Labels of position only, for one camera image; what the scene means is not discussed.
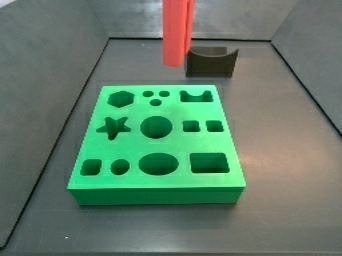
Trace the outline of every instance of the red block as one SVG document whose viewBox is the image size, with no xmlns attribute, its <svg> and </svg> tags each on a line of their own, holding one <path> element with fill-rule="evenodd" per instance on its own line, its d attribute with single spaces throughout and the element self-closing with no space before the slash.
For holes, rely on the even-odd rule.
<svg viewBox="0 0 342 256">
<path fill-rule="evenodd" d="M 195 0 L 163 0 L 163 64 L 179 67 L 190 50 Z"/>
</svg>

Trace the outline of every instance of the square hole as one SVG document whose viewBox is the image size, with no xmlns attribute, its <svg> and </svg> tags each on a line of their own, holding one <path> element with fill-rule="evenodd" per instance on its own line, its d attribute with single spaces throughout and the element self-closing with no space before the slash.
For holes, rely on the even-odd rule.
<svg viewBox="0 0 342 256">
<path fill-rule="evenodd" d="M 192 173 L 228 173 L 227 158 L 223 153 L 190 154 Z"/>
<path fill-rule="evenodd" d="M 80 174 L 84 176 L 95 176 L 102 170 L 102 160 L 88 159 L 83 162 Z"/>
<path fill-rule="evenodd" d="M 223 126 L 220 121 L 210 120 L 206 122 L 208 132 L 223 132 Z"/>
<path fill-rule="evenodd" d="M 183 121 L 183 131 L 184 132 L 199 132 L 199 122 L 198 121 Z"/>
</svg>

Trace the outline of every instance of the hexagon-shaped hole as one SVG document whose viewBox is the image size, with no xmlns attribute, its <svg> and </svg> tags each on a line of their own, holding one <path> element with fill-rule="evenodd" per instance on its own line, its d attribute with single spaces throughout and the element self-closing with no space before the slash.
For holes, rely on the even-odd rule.
<svg viewBox="0 0 342 256">
<path fill-rule="evenodd" d="M 134 103 L 134 94 L 127 91 L 112 93 L 108 98 L 108 104 L 122 108 Z"/>
</svg>

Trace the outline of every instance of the green shape sorter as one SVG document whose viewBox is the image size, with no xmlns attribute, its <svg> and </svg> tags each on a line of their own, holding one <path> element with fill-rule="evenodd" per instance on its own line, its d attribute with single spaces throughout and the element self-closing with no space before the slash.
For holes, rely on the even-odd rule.
<svg viewBox="0 0 342 256">
<path fill-rule="evenodd" d="M 68 183 L 80 205 L 235 203 L 244 186 L 214 85 L 103 87 Z"/>
</svg>

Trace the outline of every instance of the gray background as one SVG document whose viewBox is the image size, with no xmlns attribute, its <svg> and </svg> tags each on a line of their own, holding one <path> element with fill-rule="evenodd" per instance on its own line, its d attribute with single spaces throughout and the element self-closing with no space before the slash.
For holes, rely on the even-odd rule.
<svg viewBox="0 0 342 256">
<path fill-rule="evenodd" d="M 107 43 L 83 0 L 0 9 L 0 247 Z"/>
<path fill-rule="evenodd" d="M 271 40 L 298 0 L 196 0 L 194 38 Z M 110 37 L 160 38 L 162 0 L 89 0 Z"/>
<path fill-rule="evenodd" d="M 118 37 L 124 31 L 128 37 L 160 36 L 160 16 L 152 15 L 160 12 L 158 2 L 123 2 L 127 6 L 89 1 L 108 35 L 110 28 Z M 198 15 L 210 18 L 196 21 L 203 24 L 195 24 L 195 32 L 270 40 L 295 2 L 198 1 Z M 274 40 L 305 86 L 322 81 L 317 96 L 307 86 L 317 101 L 270 42 L 194 41 L 240 49 L 232 79 L 212 80 L 186 78 L 183 68 L 162 66 L 160 40 L 111 40 L 0 253 L 341 254 L 342 140 L 317 105 L 329 94 L 337 104 L 341 93 L 331 86 L 339 81 L 338 8 L 334 0 L 301 0 Z M 19 0 L 1 8 L 0 24 L 0 212 L 7 213 L 0 230 L 7 238 L 107 36 L 81 0 Z M 317 45 L 330 50 L 326 55 Z M 317 56 L 309 54 L 313 49 Z M 311 72 L 309 80 L 303 71 Z M 218 85 L 247 180 L 236 205 L 77 206 L 65 186 L 99 90 L 108 83 Z"/>
<path fill-rule="evenodd" d="M 162 66 L 160 40 L 110 41 L 5 252 L 342 253 L 334 127 L 270 43 L 194 45 L 240 49 L 232 79 Z M 77 206 L 65 187 L 104 84 L 218 85 L 247 181 L 236 205 Z"/>
<path fill-rule="evenodd" d="M 273 44 L 342 133 L 342 1 L 302 0 Z"/>
</svg>

